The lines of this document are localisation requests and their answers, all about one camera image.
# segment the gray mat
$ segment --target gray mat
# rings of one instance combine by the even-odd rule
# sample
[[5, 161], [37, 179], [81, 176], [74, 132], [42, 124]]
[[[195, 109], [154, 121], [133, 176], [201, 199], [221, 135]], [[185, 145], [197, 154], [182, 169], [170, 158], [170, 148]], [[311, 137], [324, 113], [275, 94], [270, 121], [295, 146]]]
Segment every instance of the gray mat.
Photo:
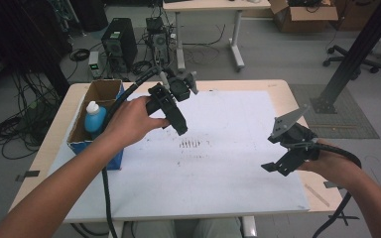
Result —
[[[298, 104], [311, 105], [310, 98], [318, 98], [325, 88], [321, 84], [290, 84]], [[322, 138], [330, 139], [379, 139], [361, 108], [344, 88], [333, 104], [337, 114], [305, 114], [309, 127]]]

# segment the desk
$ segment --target desk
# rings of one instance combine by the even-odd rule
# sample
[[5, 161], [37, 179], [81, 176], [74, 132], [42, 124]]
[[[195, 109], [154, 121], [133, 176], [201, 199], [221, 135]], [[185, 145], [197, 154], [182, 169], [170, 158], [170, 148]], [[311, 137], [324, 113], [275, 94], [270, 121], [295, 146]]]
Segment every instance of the desk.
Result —
[[[154, 85], [155, 82], [144, 83], [138, 92], [146, 92], [147, 88]], [[199, 90], [262, 90], [269, 93], [273, 106], [278, 115], [285, 114], [297, 109], [298, 105], [293, 94], [284, 80], [219, 80], [219, 81], [199, 81], [197, 83]], [[48, 171], [57, 156], [61, 143], [64, 143], [64, 136], [75, 111], [78, 107], [80, 98], [85, 94], [89, 84], [79, 83], [70, 87], [63, 104], [49, 130], [45, 141], [36, 155], [30, 171], [40, 171], [34, 178], [25, 178], [15, 200], [14, 207], [22, 198], [24, 198], [34, 187], [48, 176]], [[310, 212], [317, 211], [335, 211], [341, 201], [341, 196], [336, 188], [325, 188], [324, 179], [316, 174], [308, 172], [298, 172], [300, 174], [305, 194], [309, 201]], [[82, 220], [82, 221], [101, 221], [100, 220]]]
[[234, 59], [237, 64], [237, 70], [244, 67], [243, 58], [240, 54], [239, 48], [237, 47], [237, 38], [240, 29], [240, 21], [242, 17], [242, 11], [247, 9], [266, 9], [271, 5], [267, 0], [261, 0], [259, 3], [252, 3], [246, 0], [191, 0], [185, 2], [176, 3], [164, 3], [163, 8], [167, 12], [175, 12], [176, 14], [176, 37], [177, 37], [177, 59], [178, 59], [178, 70], [185, 71], [185, 58], [184, 58], [184, 48], [182, 44], [181, 35], [181, 13], [184, 12], [208, 12], [208, 11], [235, 11], [234, 19], [234, 31], [233, 38], [230, 39], [230, 46], [234, 55]]

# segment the cardboard box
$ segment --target cardboard box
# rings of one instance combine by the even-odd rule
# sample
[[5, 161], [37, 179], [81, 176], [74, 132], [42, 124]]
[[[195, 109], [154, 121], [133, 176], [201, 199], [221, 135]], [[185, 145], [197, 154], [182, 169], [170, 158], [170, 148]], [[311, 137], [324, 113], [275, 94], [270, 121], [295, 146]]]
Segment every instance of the cardboard box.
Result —
[[339, 31], [361, 31], [379, 4], [380, 0], [335, 0], [338, 20], [330, 24]]
[[[86, 106], [90, 101], [95, 101], [107, 110], [116, 101], [118, 93], [123, 93], [122, 80], [94, 80], [85, 93], [84, 99], [75, 115], [72, 130], [67, 137], [67, 145], [77, 155], [91, 144], [91, 135], [85, 131]], [[123, 150], [120, 151], [107, 165], [109, 171], [120, 170]]]
[[328, 21], [336, 21], [336, 8], [329, 0], [323, 0], [317, 7], [290, 7], [287, 0], [270, 0], [274, 22], [281, 32], [321, 32]]

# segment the blue box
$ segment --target blue box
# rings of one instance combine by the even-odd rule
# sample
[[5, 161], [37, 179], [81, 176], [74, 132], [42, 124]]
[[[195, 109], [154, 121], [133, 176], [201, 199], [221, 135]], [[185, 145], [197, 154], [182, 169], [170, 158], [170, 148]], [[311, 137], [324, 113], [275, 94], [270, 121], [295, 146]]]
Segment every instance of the blue box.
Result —
[[[124, 92], [122, 80], [94, 80], [85, 93], [81, 102], [79, 111], [75, 115], [75, 121], [72, 130], [67, 137], [67, 145], [73, 152], [78, 155], [89, 144], [92, 143], [91, 135], [85, 131], [84, 122], [86, 115], [86, 106], [90, 101], [95, 101], [99, 106], [110, 109], [111, 105], [116, 101], [116, 97]], [[121, 170], [123, 150], [107, 164], [109, 171]]]

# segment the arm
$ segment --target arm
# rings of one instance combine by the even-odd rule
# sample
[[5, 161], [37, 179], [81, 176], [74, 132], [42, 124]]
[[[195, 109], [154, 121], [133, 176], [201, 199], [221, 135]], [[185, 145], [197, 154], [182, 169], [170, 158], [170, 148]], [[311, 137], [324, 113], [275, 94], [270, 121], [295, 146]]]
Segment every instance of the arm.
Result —
[[148, 97], [125, 102], [106, 130], [46, 178], [0, 222], [0, 237], [51, 237], [87, 186], [121, 149], [169, 125], [148, 117]]
[[346, 188], [357, 202], [372, 237], [381, 237], [381, 187], [361, 168], [341, 155], [321, 151], [317, 161], [306, 162], [299, 170], [315, 172]]

